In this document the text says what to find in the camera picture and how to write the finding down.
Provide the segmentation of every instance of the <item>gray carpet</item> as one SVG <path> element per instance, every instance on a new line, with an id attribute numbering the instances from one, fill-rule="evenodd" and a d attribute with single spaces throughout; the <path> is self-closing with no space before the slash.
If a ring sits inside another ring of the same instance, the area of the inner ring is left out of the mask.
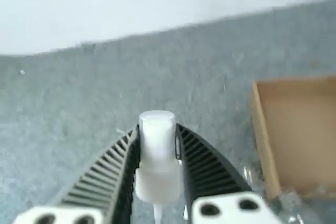
<path id="1" fill-rule="evenodd" d="M 48 202 L 71 175 L 166 109 L 235 166 L 255 158 L 251 83 L 336 72 L 336 0 L 80 48 L 0 58 L 0 223 Z M 183 197 L 163 223 L 183 223 Z M 332 223 L 330 212 L 324 217 Z M 134 223 L 153 223 L 135 201 Z"/>

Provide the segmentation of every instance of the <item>clear plastic wrap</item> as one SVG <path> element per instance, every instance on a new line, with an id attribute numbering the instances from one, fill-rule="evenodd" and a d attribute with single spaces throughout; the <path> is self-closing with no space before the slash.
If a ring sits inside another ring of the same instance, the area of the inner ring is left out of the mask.
<path id="1" fill-rule="evenodd" d="M 265 185 L 259 160 L 245 159 L 240 161 L 239 172 L 251 189 L 265 198 Z"/>
<path id="2" fill-rule="evenodd" d="M 286 191 L 279 195 L 281 203 L 279 218 L 284 224 L 322 224 L 320 216 L 305 204 L 296 191 Z"/>

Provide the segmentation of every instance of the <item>screw hole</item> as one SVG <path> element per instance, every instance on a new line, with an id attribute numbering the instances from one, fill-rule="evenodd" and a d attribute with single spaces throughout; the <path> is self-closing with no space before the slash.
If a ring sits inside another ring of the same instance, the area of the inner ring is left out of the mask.
<path id="1" fill-rule="evenodd" d="M 91 216 L 83 216 L 79 218 L 75 224 L 95 224 L 94 219 Z"/>
<path id="2" fill-rule="evenodd" d="M 53 224 L 55 219 L 56 219 L 55 215 L 52 214 L 43 215 L 35 222 L 35 224 Z"/>
<path id="3" fill-rule="evenodd" d="M 219 213 L 220 213 L 219 208 L 213 204 L 204 204 L 201 207 L 201 214 L 204 216 L 215 216 L 219 215 Z"/>
<path id="4" fill-rule="evenodd" d="M 259 208 L 257 203 L 252 200 L 244 199 L 239 203 L 239 206 L 242 210 L 256 210 Z"/>

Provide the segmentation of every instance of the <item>open cardboard box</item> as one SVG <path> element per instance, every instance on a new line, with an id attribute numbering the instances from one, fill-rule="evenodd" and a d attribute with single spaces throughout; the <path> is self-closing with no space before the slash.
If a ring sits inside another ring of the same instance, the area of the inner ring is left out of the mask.
<path id="1" fill-rule="evenodd" d="M 256 82 L 250 109 L 267 198 L 336 198 L 336 77 Z"/>

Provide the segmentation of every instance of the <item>white spray bottle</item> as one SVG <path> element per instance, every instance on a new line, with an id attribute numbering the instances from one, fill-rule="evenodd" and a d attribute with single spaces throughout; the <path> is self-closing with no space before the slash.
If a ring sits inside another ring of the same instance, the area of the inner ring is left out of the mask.
<path id="1" fill-rule="evenodd" d="M 175 157 L 175 115 L 147 111 L 139 116 L 141 161 L 135 172 L 135 192 L 153 204 L 155 224 L 161 223 L 163 206 L 181 193 L 179 163 Z"/>

